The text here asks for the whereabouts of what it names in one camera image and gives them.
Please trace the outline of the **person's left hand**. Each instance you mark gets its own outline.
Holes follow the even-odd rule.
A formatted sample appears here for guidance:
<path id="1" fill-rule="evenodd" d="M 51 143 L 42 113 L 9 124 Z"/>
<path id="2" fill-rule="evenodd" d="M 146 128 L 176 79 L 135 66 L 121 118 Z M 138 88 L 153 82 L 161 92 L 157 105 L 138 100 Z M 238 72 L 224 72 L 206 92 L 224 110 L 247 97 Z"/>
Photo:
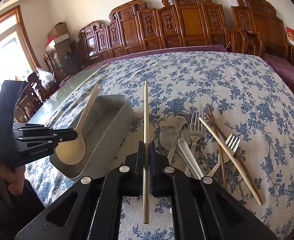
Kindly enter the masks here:
<path id="1" fill-rule="evenodd" d="M 7 189 L 12 195 L 20 195 L 24 189 L 26 166 L 20 166 L 15 171 L 7 166 L 0 164 L 0 178 L 7 181 Z"/>

